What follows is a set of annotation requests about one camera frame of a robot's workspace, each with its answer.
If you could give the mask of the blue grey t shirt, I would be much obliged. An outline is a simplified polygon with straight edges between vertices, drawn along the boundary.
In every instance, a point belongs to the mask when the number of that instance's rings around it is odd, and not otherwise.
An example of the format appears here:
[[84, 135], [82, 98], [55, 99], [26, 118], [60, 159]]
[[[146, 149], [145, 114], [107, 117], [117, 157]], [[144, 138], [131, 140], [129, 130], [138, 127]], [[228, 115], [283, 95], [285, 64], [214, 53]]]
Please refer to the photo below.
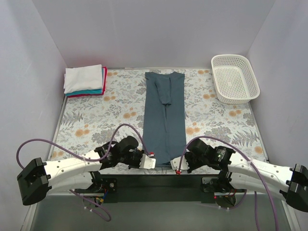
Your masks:
[[157, 167], [167, 167], [186, 145], [184, 80], [178, 72], [146, 72], [143, 141]]

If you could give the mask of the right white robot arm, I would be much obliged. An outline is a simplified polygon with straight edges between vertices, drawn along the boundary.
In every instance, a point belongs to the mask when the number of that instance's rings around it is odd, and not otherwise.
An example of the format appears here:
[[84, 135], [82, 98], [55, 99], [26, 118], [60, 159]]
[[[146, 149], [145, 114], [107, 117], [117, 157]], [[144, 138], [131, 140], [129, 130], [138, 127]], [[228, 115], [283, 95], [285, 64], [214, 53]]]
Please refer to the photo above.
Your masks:
[[176, 170], [191, 173], [203, 166], [218, 170], [216, 179], [206, 183], [210, 192], [229, 192], [233, 189], [266, 193], [282, 199], [290, 207], [308, 211], [308, 169], [296, 164], [283, 167], [247, 157], [233, 145], [211, 147], [203, 142], [203, 136], [189, 141], [180, 157]]

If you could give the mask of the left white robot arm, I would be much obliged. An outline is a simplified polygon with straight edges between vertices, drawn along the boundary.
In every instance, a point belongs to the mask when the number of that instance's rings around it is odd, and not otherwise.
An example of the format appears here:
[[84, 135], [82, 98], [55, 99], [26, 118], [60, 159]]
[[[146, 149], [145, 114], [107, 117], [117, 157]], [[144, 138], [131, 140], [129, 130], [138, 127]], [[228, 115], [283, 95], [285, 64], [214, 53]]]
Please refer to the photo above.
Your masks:
[[102, 180], [91, 172], [115, 167], [122, 163], [129, 167], [151, 169], [156, 160], [151, 153], [138, 149], [138, 141], [127, 136], [120, 142], [110, 141], [83, 155], [59, 161], [31, 160], [17, 176], [23, 205], [33, 205], [43, 200], [48, 192], [71, 189], [89, 189], [98, 192]]

